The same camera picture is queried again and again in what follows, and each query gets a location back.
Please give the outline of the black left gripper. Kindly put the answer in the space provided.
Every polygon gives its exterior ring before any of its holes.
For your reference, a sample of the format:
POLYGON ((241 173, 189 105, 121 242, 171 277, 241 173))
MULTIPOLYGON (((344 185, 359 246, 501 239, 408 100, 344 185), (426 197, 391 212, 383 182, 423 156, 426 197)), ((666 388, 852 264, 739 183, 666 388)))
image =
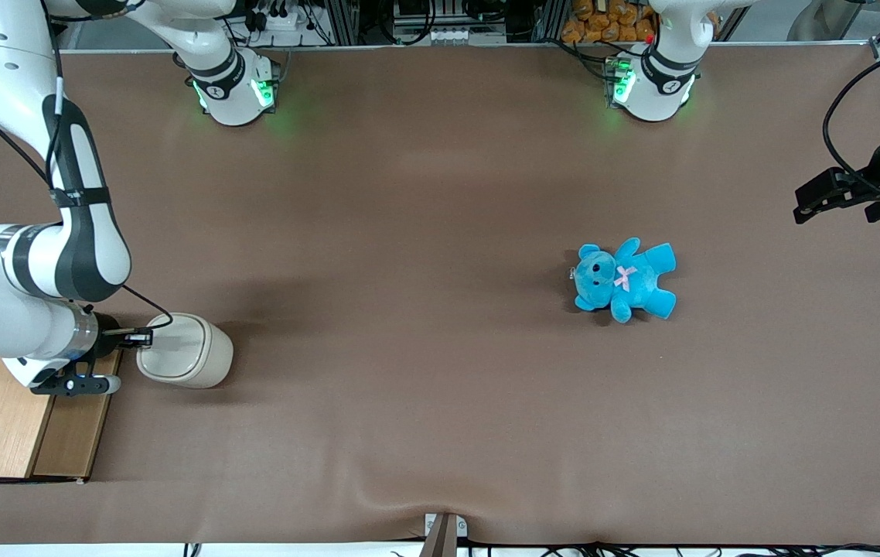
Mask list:
MULTIPOLYGON (((854 173, 861 180, 851 179, 851 205, 880 201, 880 145, 872 152, 870 162, 854 173)), ((797 187, 796 208, 793 209, 793 221, 801 225, 816 215, 832 209, 847 206, 849 188, 845 180, 846 172, 840 168, 822 170, 818 176, 797 187)))

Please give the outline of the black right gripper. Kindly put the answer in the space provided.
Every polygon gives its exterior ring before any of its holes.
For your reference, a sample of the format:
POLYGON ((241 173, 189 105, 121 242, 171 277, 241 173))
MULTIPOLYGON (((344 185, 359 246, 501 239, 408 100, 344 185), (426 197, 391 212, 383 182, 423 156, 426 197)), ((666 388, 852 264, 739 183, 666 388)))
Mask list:
POLYGON ((120 333, 115 330, 121 328, 121 324, 111 315, 93 313, 97 320, 97 339, 91 346, 91 353, 96 359, 105 357, 118 348, 121 341, 122 347, 150 347, 153 345, 153 328, 129 328, 121 329, 120 333))

